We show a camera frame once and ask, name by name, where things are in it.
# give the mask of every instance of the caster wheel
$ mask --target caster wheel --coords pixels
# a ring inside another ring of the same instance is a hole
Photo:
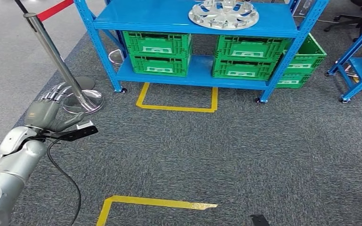
[[[348,104],[348,103],[350,103],[350,100],[343,100],[342,98],[339,99],[339,101],[340,101],[341,103],[343,103],[343,104]]]
[[[256,98],[255,101],[256,101],[256,103],[258,103],[258,104],[264,104],[264,102],[262,102],[262,101],[260,100],[260,98]]]
[[[126,88],[122,88],[120,93],[126,93],[128,90]]]

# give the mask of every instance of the black cable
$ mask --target black cable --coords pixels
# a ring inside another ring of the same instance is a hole
[[[75,220],[77,219],[78,217],[78,214],[80,213],[80,209],[81,209],[81,191],[80,191],[80,188],[78,187],[78,185],[76,184],[76,182],[67,174],[65,173],[59,166],[58,164],[53,160],[52,158],[52,155],[50,155],[50,149],[52,148],[53,145],[57,144],[61,139],[56,139],[54,140],[49,146],[48,146],[48,149],[47,149],[47,155],[48,155],[48,158],[50,160],[50,162],[56,167],[56,169],[58,169],[76,188],[77,190],[77,194],[78,194],[78,206],[77,206],[77,211],[75,212],[75,215],[74,215],[74,218],[73,218],[73,221],[71,222],[70,225],[73,225]]]
[[[20,0],[15,0],[15,2],[24,14],[28,13],[27,9],[24,7]]]

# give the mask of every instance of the office chair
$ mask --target office chair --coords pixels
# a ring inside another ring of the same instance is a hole
[[[362,8],[362,0],[350,0],[352,3],[354,3],[357,6],[360,6]],[[357,24],[356,28],[360,28],[360,35],[362,34],[362,17],[359,16],[350,16],[350,15],[339,15],[334,18],[334,21],[339,21],[341,18],[347,18],[350,19],[349,21],[340,22],[337,24],[331,24],[330,26],[326,27],[324,29],[325,32],[329,32],[332,27],[335,26],[342,26],[347,24]]]

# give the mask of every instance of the red barrier rope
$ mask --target red barrier rope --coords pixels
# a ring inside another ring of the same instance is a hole
[[[55,15],[56,13],[62,11],[63,9],[67,8],[71,4],[73,4],[73,0],[64,0],[63,2],[39,13],[37,16],[42,21],[48,19],[49,17]]]

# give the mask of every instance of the stanchion post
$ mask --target stanchion post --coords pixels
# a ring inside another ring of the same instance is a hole
[[[35,36],[57,66],[67,85],[72,87],[73,94],[64,100],[64,109],[70,113],[94,113],[103,106],[103,96],[95,90],[81,90],[80,85],[72,76],[52,39],[46,32],[42,22],[35,13],[25,13],[24,18],[31,26]]]

